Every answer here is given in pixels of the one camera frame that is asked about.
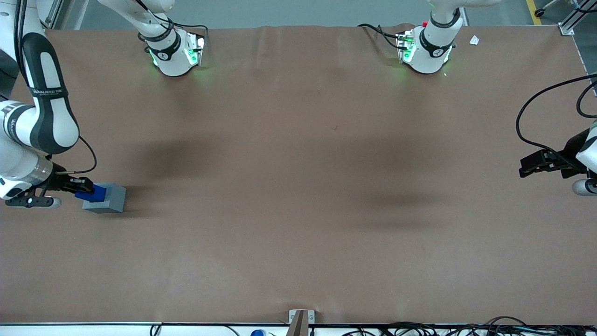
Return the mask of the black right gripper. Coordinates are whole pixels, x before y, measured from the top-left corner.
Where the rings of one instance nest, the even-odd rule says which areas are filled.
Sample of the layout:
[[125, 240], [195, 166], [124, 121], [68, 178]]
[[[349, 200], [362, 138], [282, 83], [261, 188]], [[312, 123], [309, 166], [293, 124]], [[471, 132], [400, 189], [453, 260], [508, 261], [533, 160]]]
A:
[[46, 191], [62, 191], [73, 194], [92, 194], [94, 183], [85, 177], [72, 177], [64, 167], [53, 162], [46, 181]]

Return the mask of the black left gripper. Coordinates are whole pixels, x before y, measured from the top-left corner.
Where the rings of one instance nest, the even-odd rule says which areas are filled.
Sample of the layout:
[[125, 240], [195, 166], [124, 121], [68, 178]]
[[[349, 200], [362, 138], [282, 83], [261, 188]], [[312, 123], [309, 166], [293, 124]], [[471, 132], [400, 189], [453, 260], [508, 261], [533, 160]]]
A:
[[[569, 161], [561, 171], [563, 179], [579, 174], [593, 178], [593, 129], [587, 128], [570, 138], [559, 153]], [[562, 169], [562, 160], [549, 150], [539, 150], [521, 159], [520, 178], [540, 172], [553, 172]]]

